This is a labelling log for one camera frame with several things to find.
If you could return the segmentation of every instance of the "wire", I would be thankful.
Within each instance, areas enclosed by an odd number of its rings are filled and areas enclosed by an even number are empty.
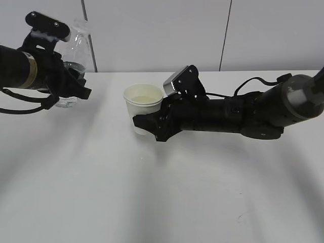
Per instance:
[[[319,71],[315,76],[314,76],[314,81],[317,82],[319,80],[322,80],[324,78],[324,67],[322,68],[321,71]]]
[[[219,94],[214,94],[214,93],[206,93],[206,95],[217,96],[217,97],[221,97],[221,98],[230,98],[230,96],[227,96],[227,95],[219,95]]]
[[[43,109],[44,109],[44,107],[42,107],[42,106],[37,107],[32,110],[7,110],[7,109],[0,108],[0,113],[11,114],[11,115],[25,115],[25,114],[33,114],[33,113],[39,112]]]
[[[249,80],[246,80],[243,84],[241,84],[241,85],[240,85],[240,86],[235,90],[235,92],[234,92],[234,96],[237,96],[237,94],[238,94],[238,92],[240,91],[240,89],[241,89],[244,85],[246,85],[248,82],[250,82],[251,80],[254,80],[254,79],[260,81],[261,83],[263,83],[264,85],[267,85],[267,86],[276,86],[276,85],[280,84],[280,82],[267,82],[266,80],[264,80],[264,79],[261,78],[261,77],[253,77],[253,78],[251,78],[251,79],[249,79]]]
[[[32,98],[20,94],[16,94],[8,89],[2,89],[1,90],[4,94],[9,95],[15,99],[26,101],[26,102],[31,102],[31,103],[41,103],[43,101],[46,101],[47,98]]]

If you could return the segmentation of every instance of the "clear plastic bottle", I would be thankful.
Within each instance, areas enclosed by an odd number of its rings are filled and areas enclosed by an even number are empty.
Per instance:
[[[71,38],[62,53],[66,68],[73,68],[84,77],[92,61],[89,45],[89,27],[86,20],[75,19],[71,27]],[[77,103],[77,97],[60,98],[57,107],[70,108]]]

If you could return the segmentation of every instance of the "table surface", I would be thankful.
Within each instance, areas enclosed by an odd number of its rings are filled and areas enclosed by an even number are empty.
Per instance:
[[[208,92],[231,95],[251,77],[287,72],[199,77]],[[1,115],[0,242],[324,242],[324,115],[276,141],[134,134],[123,90],[162,87],[170,75],[87,73],[92,95],[72,109]],[[242,92],[266,89],[255,81]]]

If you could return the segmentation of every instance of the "robotic hand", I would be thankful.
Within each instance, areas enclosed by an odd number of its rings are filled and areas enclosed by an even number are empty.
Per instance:
[[[76,70],[66,69],[61,54],[54,52],[58,41],[69,41],[69,27],[38,12],[29,13],[26,23],[32,30],[22,47],[15,50],[0,46],[0,91],[19,100],[40,103],[40,106],[32,110],[0,108],[0,113],[31,114],[50,109],[59,97],[88,99],[91,90],[84,87],[86,80]],[[32,89],[50,95],[31,98],[5,88]]]
[[[238,95],[249,81],[274,86]],[[206,93],[195,66],[186,66],[164,82],[167,97],[158,112],[133,117],[136,127],[166,142],[182,130],[240,133],[254,139],[278,139],[284,127],[319,116],[324,110],[324,68],[315,76],[290,73],[269,83],[244,82],[232,97]],[[207,95],[224,99],[209,99]]]

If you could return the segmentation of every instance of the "paper cup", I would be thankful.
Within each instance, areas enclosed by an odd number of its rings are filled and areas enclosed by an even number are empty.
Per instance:
[[[124,99],[126,100],[128,114],[130,115],[134,131],[140,135],[150,134],[144,129],[135,127],[133,117],[160,110],[163,92],[154,85],[135,84],[125,89]]]

